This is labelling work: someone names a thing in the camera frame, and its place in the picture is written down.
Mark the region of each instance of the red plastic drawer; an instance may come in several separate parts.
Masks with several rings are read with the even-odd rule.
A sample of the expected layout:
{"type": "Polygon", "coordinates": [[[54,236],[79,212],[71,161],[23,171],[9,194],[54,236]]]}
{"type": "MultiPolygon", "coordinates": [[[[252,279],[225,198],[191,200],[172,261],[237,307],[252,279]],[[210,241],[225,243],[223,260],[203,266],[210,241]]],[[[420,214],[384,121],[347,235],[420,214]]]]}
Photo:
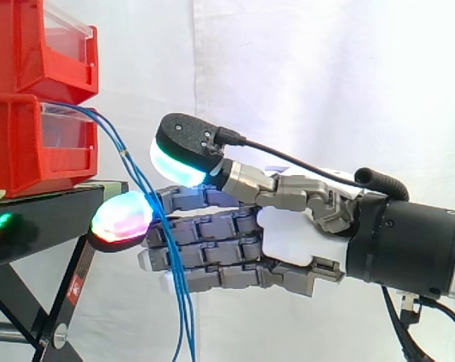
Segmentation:
{"type": "Polygon", "coordinates": [[[97,125],[31,95],[0,96],[0,190],[6,198],[71,189],[97,174],[97,125]]]}
{"type": "Polygon", "coordinates": [[[97,30],[43,0],[0,0],[0,94],[79,104],[98,94],[97,30]]]}

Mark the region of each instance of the black cable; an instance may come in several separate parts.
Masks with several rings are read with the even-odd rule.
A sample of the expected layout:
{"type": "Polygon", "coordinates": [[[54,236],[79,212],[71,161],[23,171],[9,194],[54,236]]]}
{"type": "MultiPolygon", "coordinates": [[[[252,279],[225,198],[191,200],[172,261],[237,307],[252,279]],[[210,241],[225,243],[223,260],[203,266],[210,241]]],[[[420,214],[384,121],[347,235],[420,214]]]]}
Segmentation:
{"type": "Polygon", "coordinates": [[[455,312],[446,305],[440,304],[436,300],[426,297],[420,297],[420,299],[415,300],[415,302],[433,309],[438,309],[439,311],[445,313],[455,323],[455,312]]]}
{"type": "Polygon", "coordinates": [[[381,286],[381,290],[385,299],[386,308],[388,309],[390,321],[395,329],[395,334],[398,337],[398,341],[400,342],[405,358],[410,362],[425,362],[433,360],[418,346],[418,344],[411,338],[407,329],[401,324],[398,319],[395,306],[393,305],[392,298],[390,297],[386,287],[381,286]]]}
{"type": "MultiPolygon", "coordinates": [[[[224,140],[227,138],[228,137],[224,137],[223,132],[221,132],[220,140],[224,140]]],[[[381,192],[385,195],[388,195],[391,198],[394,198],[395,200],[400,201],[408,201],[410,198],[408,190],[402,182],[400,182],[397,179],[394,179],[393,177],[383,175],[366,167],[356,171],[355,181],[351,181],[348,179],[344,179],[342,177],[335,176],[326,171],[323,171],[315,166],[312,166],[311,164],[307,164],[306,162],[298,160],[297,158],[294,158],[292,156],[286,155],[285,153],[280,152],[277,149],[273,149],[261,143],[257,143],[246,139],[242,140],[238,139],[237,141],[238,142],[236,143],[230,141],[230,143],[228,144],[235,144],[236,146],[247,146],[253,149],[258,149],[260,151],[269,153],[270,155],[279,157],[282,160],[295,164],[298,167],[304,168],[305,170],[314,172],[319,176],[326,177],[327,179],[331,179],[337,183],[342,183],[343,185],[359,187],[360,189],[368,189],[375,192],[381,192]]]]}
{"type": "Polygon", "coordinates": [[[318,174],[319,176],[323,176],[323,177],[326,177],[327,179],[336,181],[337,183],[342,183],[343,185],[348,185],[348,186],[359,187],[360,189],[363,189],[363,187],[364,187],[361,183],[357,183],[355,181],[350,181],[348,179],[344,179],[342,177],[332,175],[331,173],[323,171],[315,166],[312,166],[311,164],[307,164],[306,162],[298,160],[297,158],[294,158],[292,156],[286,155],[285,153],[280,152],[277,149],[272,149],[271,147],[265,146],[261,143],[257,143],[257,142],[250,141],[250,140],[245,140],[242,145],[269,153],[270,155],[279,157],[282,160],[295,164],[296,166],[304,168],[305,170],[314,172],[314,173],[318,174]]]}

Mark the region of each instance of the white backdrop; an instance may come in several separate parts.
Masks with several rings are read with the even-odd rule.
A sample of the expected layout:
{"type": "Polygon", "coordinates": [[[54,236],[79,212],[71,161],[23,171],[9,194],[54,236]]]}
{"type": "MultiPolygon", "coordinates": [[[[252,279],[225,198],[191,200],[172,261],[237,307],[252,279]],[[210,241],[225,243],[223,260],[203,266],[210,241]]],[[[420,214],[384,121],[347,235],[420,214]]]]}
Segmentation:
{"type": "MultiPolygon", "coordinates": [[[[455,209],[455,1],[55,3],[100,28],[101,93],[90,104],[117,125],[155,186],[168,184],[147,156],[159,120],[196,112],[320,167],[390,173],[415,201],[455,209]]],[[[126,179],[104,137],[101,147],[100,176],[126,179]]],[[[46,308],[71,249],[15,265],[46,308]]],[[[95,257],[70,330],[85,362],[171,358],[174,297],[140,270],[138,251],[95,257]]],[[[195,301],[201,362],[403,361],[379,287],[360,281],[321,281],[313,299],[273,287],[195,301]]],[[[413,334],[436,360],[455,362],[446,318],[426,310],[413,334]]],[[[31,353],[0,344],[0,360],[31,353]]]]}

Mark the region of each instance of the black metal stand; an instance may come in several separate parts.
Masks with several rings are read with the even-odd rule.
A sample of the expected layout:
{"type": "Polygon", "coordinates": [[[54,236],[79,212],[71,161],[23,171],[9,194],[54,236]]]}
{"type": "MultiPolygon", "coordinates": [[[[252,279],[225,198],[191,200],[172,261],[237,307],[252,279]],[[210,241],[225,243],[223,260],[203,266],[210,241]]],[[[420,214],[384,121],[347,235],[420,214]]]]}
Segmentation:
{"type": "Polygon", "coordinates": [[[0,240],[0,310],[11,322],[0,323],[0,341],[30,344],[35,349],[33,362],[83,361],[67,341],[67,330],[94,257],[85,234],[104,198],[128,190],[126,183],[108,184],[0,202],[0,215],[20,218],[0,240]],[[48,314],[9,262],[78,237],[48,314]]]}

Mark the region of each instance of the blue wire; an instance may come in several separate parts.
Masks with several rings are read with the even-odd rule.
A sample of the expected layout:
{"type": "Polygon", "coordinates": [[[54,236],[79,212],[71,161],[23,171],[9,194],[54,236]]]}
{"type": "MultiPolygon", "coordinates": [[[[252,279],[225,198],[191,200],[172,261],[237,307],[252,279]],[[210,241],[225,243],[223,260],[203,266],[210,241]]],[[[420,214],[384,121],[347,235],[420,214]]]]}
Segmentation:
{"type": "Polygon", "coordinates": [[[179,339],[177,341],[177,348],[174,353],[174,357],[172,361],[176,361],[178,355],[180,353],[180,348],[183,341],[183,328],[186,328],[187,334],[187,341],[189,343],[189,350],[192,362],[195,362],[195,319],[194,319],[194,311],[193,311],[193,303],[189,293],[188,284],[186,283],[185,277],[185,270],[180,259],[180,253],[175,243],[174,236],[171,233],[170,224],[168,219],[164,213],[163,206],[152,187],[152,184],[148,181],[145,174],[142,170],[137,166],[134,162],[131,154],[128,152],[127,147],[123,140],[121,139],[120,135],[118,134],[117,130],[113,126],[113,124],[100,113],[92,112],[90,109],[85,109],[79,106],[74,106],[67,103],[53,103],[59,106],[65,106],[71,109],[74,109],[92,120],[94,120],[105,133],[109,136],[113,144],[115,145],[118,153],[121,156],[121,161],[125,166],[126,171],[130,178],[138,185],[140,190],[146,197],[146,200],[149,202],[150,206],[154,209],[155,213],[157,214],[158,218],[161,221],[161,224],[164,227],[165,236],[167,238],[167,245],[171,255],[171,271],[174,277],[174,286],[175,292],[177,297],[177,304],[179,308],[179,317],[180,317],[180,331],[179,331],[179,339]],[[187,317],[186,313],[186,303],[185,298],[187,299],[187,303],[189,305],[189,318],[187,317]]]}
{"type": "MultiPolygon", "coordinates": [[[[117,137],[119,140],[121,140],[121,137],[120,137],[120,135],[118,134],[118,132],[116,131],[115,127],[113,126],[113,124],[112,124],[106,117],[104,117],[103,115],[101,115],[100,113],[95,112],[95,111],[94,111],[94,114],[95,114],[96,116],[100,117],[105,123],[107,123],[107,124],[110,126],[110,128],[112,129],[112,131],[114,132],[114,134],[116,135],[116,137],[117,137]]],[[[127,154],[126,154],[126,157],[129,158],[129,161],[132,163],[132,165],[134,166],[134,168],[136,168],[136,170],[135,170],[136,172],[135,172],[135,173],[136,173],[137,177],[138,177],[138,178],[141,177],[141,179],[143,179],[143,181],[145,181],[145,183],[147,184],[147,186],[148,186],[151,190],[154,190],[154,188],[152,187],[152,185],[150,184],[150,182],[148,181],[148,179],[147,179],[147,178],[145,177],[145,175],[143,174],[142,170],[140,170],[140,169],[137,167],[137,165],[134,163],[134,161],[133,161],[133,159],[132,159],[132,157],[131,157],[131,154],[130,154],[130,153],[127,153],[127,154]]],[[[154,195],[154,197],[155,197],[156,202],[157,202],[159,205],[161,205],[161,202],[160,202],[160,200],[158,199],[158,196],[157,196],[156,192],[153,192],[153,195],[154,195]]],[[[164,212],[161,212],[161,213],[159,213],[159,214],[161,215],[161,217],[162,217],[162,216],[164,217],[164,212]]],[[[174,240],[174,237],[173,237],[173,235],[171,234],[170,227],[165,228],[165,226],[164,226],[164,229],[165,229],[165,231],[169,234],[169,235],[168,235],[168,240],[173,241],[173,240],[174,240]]],[[[175,244],[174,241],[173,241],[173,244],[174,244],[174,245],[173,245],[173,248],[177,248],[177,245],[175,244]]],[[[191,326],[191,330],[190,330],[191,336],[187,336],[187,338],[188,338],[188,339],[193,339],[193,340],[195,341],[195,328],[194,328],[194,323],[193,323],[193,321],[194,321],[193,303],[192,303],[192,299],[191,299],[191,297],[190,297],[190,293],[188,292],[188,285],[186,284],[185,272],[184,272],[184,269],[183,269],[183,264],[182,264],[182,262],[181,262],[181,260],[180,260],[180,255],[179,255],[178,252],[175,253],[175,254],[176,254],[175,256],[178,258],[178,261],[179,261],[179,265],[180,265],[180,270],[179,270],[179,272],[180,272],[181,275],[182,275],[182,278],[181,278],[180,280],[181,280],[181,282],[182,282],[182,284],[183,284],[183,289],[186,290],[186,297],[187,297],[187,301],[188,301],[188,303],[189,303],[190,320],[192,321],[192,326],[191,326]]]]}

